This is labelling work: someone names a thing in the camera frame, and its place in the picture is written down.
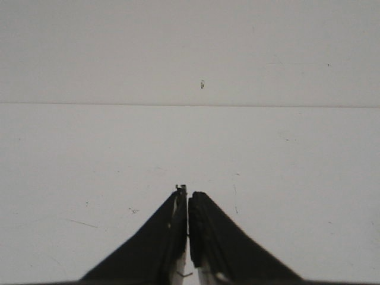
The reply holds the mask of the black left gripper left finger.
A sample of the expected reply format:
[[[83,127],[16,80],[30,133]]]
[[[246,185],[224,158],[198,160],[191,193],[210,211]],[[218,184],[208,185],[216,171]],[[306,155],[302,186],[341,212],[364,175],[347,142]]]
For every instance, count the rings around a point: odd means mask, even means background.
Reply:
[[[187,242],[186,186],[176,191],[143,226],[92,268],[82,281],[182,281]]]

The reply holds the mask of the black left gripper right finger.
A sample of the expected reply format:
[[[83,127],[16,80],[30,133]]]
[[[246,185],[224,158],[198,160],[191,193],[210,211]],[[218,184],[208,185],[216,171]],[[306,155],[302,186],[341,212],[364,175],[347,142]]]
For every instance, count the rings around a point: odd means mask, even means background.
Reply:
[[[201,281],[301,281],[204,192],[189,199],[191,259]]]

